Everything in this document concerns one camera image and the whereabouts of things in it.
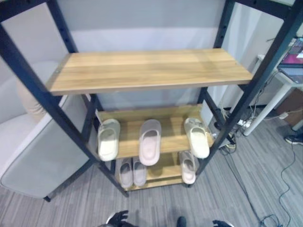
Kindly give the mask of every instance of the wooden shelf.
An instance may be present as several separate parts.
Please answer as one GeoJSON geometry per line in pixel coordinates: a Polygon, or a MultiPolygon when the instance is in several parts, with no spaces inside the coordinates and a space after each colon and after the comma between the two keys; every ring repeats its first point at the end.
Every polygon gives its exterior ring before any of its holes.
{"type": "Polygon", "coordinates": [[[132,187],[126,190],[133,191],[138,189],[159,187],[177,183],[183,183],[178,154],[161,154],[157,164],[147,167],[146,184],[142,187],[137,187],[133,185],[132,187]]]}
{"type": "Polygon", "coordinates": [[[174,178],[169,178],[169,179],[165,179],[165,180],[159,179],[159,180],[155,180],[155,181],[149,181],[142,187],[137,187],[137,186],[133,185],[132,187],[126,189],[126,191],[154,188],[154,187],[160,187],[160,186],[166,186],[166,185],[178,184],[178,183],[183,183],[183,180],[181,177],[174,177],[174,178]]]}
{"type": "MultiPolygon", "coordinates": [[[[190,145],[184,131],[184,121],[188,117],[200,119],[202,105],[186,105],[131,111],[99,112],[101,120],[117,119],[121,124],[119,153],[117,158],[135,157],[139,152],[139,132],[144,121],[157,119],[161,122],[161,154],[189,150],[190,145]]],[[[209,146],[213,138],[208,135],[209,146]]]]}
{"type": "Polygon", "coordinates": [[[223,49],[72,53],[46,87],[53,95],[246,84],[252,75],[223,49]]]}

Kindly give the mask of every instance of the sneaker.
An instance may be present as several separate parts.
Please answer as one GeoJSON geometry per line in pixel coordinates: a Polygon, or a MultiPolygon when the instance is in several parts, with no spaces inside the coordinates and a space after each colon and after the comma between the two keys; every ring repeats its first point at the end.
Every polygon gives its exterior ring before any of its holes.
{"type": "Polygon", "coordinates": [[[301,144],[301,145],[303,145],[303,134],[299,134],[297,136],[294,136],[294,135],[285,136],[284,140],[287,143],[290,143],[290,144],[294,144],[294,145],[301,144]]]}
{"type": "Polygon", "coordinates": [[[193,155],[197,158],[207,158],[209,146],[203,123],[196,118],[187,118],[184,122],[184,128],[193,155]]]}
{"type": "Polygon", "coordinates": [[[189,151],[181,151],[179,159],[183,182],[193,184],[196,181],[196,158],[189,151]]]}
{"type": "Polygon", "coordinates": [[[116,178],[123,188],[130,188],[133,185],[132,158],[118,158],[116,160],[116,178]]]}

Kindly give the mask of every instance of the laptop screen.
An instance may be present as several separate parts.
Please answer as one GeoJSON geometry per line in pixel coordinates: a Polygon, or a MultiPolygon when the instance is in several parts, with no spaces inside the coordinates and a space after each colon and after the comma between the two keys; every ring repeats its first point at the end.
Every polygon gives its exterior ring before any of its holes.
{"type": "Polygon", "coordinates": [[[284,67],[303,67],[303,38],[298,38],[279,66],[284,67]]]}

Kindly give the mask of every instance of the person's foot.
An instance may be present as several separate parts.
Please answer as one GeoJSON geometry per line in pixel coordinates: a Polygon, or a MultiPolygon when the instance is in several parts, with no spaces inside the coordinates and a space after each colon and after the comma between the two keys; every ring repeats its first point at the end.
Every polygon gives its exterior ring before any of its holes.
{"type": "Polygon", "coordinates": [[[300,134],[298,136],[294,136],[294,135],[285,136],[284,140],[287,143],[290,143],[290,144],[294,144],[294,145],[295,144],[301,144],[301,145],[303,145],[303,136],[302,136],[302,134],[300,134]]]}
{"type": "Polygon", "coordinates": [[[177,221],[177,227],[186,227],[186,218],[180,216],[177,221]]]}

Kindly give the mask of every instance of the white slipper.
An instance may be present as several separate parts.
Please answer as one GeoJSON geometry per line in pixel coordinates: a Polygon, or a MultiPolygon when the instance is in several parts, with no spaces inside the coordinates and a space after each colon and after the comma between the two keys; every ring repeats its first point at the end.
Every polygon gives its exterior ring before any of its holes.
{"type": "Polygon", "coordinates": [[[196,158],[189,151],[179,152],[179,159],[184,183],[193,184],[196,181],[196,158]]]}
{"type": "Polygon", "coordinates": [[[138,157],[133,157],[133,173],[134,184],[136,186],[143,186],[146,182],[146,166],[143,165],[138,157]]]}
{"type": "Polygon", "coordinates": [[[102,122],[98,128],[98,155],[102,161],[114,160],[119,149],[120,123],[115,119],[102,122]]]}
{"type": "Polygon", "coordinates": [[[160,157],[161,123],[155,119],[144,122],[140,128],[139,159],[145,166],[156,164],[160,157]]]}
{"type": "Polygon", "coordinates": [[[133,185],[132,158],[119,158],[116,160],[116,177],[123,188],[133,185]]]}
{"type": "Polygon", "coordinates": [[[187,118],[184,122],[184,128],[193,155],[197,158],[207,158],[209,146],[203,123],[196,118],[187,118]]]}

